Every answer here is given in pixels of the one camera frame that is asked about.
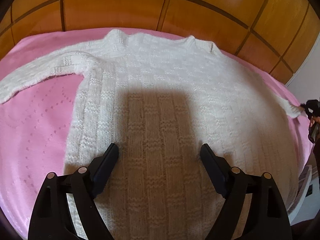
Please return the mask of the person's right hand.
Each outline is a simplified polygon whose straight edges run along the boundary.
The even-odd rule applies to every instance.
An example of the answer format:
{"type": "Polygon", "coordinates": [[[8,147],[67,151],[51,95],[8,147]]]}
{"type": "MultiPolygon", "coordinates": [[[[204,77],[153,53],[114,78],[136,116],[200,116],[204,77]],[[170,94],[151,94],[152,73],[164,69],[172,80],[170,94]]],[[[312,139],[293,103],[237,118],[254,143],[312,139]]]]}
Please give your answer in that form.
{"type": "Polygon", "coordinates": [[[310,119],[309,129],[311,129],[312,126],[313,126],[315,123],[320,124],[320,117],[319,117],[319,116],[313,116],[313,117],[310,119]]]}

